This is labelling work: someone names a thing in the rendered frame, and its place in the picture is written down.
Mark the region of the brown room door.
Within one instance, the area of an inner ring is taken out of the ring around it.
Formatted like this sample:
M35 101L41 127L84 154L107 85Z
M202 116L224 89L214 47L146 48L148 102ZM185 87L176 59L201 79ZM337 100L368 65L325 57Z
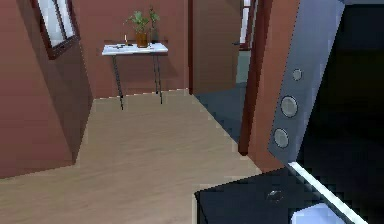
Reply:
M192 77L197 94L235 86L242 0L192 0Z

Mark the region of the white table with black legs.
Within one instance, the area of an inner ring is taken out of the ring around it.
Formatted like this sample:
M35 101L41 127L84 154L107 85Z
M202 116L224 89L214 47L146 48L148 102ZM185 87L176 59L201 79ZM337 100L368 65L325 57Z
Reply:
M147 47L139 47L137 44L106 44L104 46L102 50L102 55L110 56L112 59L113 71L121 109L124 109L124 94L121 88L120 75L117 66L117 57L130 55L150 55L153 58L155 93L160 97L160 103L163 103L161 67L159 56L167 56L168 52L168 48L162 43L150 43Z

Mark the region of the green plant in dark vase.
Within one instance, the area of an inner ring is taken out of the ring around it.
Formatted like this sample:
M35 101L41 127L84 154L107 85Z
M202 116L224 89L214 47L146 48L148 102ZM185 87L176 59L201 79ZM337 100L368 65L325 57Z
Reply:
M157 22L160 20L160 17L156 14L153 7L149 9L149 16L151 20L151 43L157 43L159 41Z

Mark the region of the green plant in brown pot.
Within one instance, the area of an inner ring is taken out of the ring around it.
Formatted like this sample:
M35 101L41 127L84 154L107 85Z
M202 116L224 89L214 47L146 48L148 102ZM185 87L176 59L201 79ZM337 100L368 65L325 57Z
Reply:
M137 47L146 48L148 46L147 25L149 19L144 17L141 11L135 11L127 19L127 22L130 22L134 28Z

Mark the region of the dark framed window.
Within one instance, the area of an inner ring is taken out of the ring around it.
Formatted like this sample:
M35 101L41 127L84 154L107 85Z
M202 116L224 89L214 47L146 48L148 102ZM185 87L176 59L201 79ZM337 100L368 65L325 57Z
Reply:
M73 0L29 0L50 60L80 41Z
M241 51L248 51L251 48L257 4L258 0L242 0L242 17L240 30Z

